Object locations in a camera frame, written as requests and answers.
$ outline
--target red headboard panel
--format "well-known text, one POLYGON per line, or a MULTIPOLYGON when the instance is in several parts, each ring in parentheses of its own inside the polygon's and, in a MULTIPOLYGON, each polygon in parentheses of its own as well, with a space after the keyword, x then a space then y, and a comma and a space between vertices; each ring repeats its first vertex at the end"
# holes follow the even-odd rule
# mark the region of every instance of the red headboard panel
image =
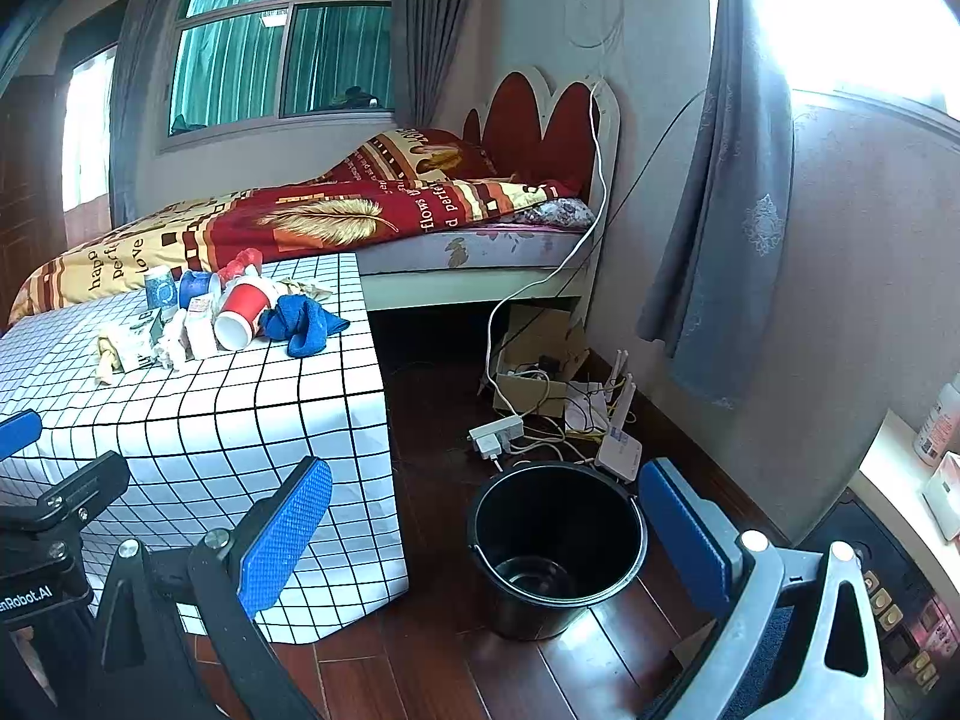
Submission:
MULTIPOLYGON (((516 175, 530 183, 555 178, 588 200, 595 151, 590 133, 590 102, 589 87, 579 82, 570 84, 556 99, 541 136, 541 117, 548 112, 539 110, 526 76, 510 73, 493 95, 482 134, 476 110, 467 114, 464 140, 481 143, 502 177, 516 175)), ((540 103, 549 104, 548 100, 540 103)), ((592 108, 598 121, 596 105, 592 108)))

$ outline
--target white shelf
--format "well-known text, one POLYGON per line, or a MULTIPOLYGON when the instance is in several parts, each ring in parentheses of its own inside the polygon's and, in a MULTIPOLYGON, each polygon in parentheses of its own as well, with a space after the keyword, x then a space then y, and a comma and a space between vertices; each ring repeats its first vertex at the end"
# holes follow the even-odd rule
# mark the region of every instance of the white shelf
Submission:
POLYGON ((944 538, 923 499, 933 469, 913 451, 915 435, 888 410, 850 488, 913 557, 953 619, 960 620, 960 550, 944 538))

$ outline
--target bed headboard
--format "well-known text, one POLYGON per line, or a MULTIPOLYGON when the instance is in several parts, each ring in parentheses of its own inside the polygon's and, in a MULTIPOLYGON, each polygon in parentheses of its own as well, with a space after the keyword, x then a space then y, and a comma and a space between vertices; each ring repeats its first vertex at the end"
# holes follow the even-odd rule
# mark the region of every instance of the bed headboard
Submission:
POLYGON ((534 67, 507 73, 490 105, 473 108, 464 121, 464 141, 483 146, 498 173, 530 183, 563 181, 594 211, 602 201, 601 163, 607 185, 613 180, 619 132, 620 108, 606 81, 586 76, 551 93, 534 67), (590 133, 591 107, 600 160, 590 133))

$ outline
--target checkered tablecloth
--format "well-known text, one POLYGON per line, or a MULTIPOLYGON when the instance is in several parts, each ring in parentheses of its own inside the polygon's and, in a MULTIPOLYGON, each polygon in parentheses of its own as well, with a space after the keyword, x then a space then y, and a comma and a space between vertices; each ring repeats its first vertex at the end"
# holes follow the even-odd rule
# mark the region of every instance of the checkered tablecloth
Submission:
MULTIPOLYGON (((145 310, 142 290, 16 324, 0 340, 0 413, 33 409, 43 433, 0 463, 0 504, 31 502, 107 450, 122 454, 131 485, 83 532, 99 602, 121 541, 151 549, 196 543, 239 522, 307 454, 333 471, 333 498, 280 603, 256 615, 270 641, 308 643, 407 589, 397 523, 383 383, 352 254, 264 266, 264 275, 318 278, 323 303, 350 320, 325 350, 302 360, 257 338, 174 372, 151 367, 98 385, 97 330, 145 310)), ((203 634, 195 608, 184 626, 203 634)))

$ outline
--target blanket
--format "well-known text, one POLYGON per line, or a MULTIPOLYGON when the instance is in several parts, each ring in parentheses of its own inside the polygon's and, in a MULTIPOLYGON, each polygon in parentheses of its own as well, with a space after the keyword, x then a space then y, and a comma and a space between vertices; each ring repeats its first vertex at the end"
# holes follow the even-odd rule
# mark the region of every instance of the blanket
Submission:
POLYGON ((468 224, 569 196, 556 181, 358 180, 289 184, 175 203, 72 248, 24 282, 10 324, 23 317, 143 287, 170 266, 217 271, 255 247, 264 262, 353 250, 468 224))

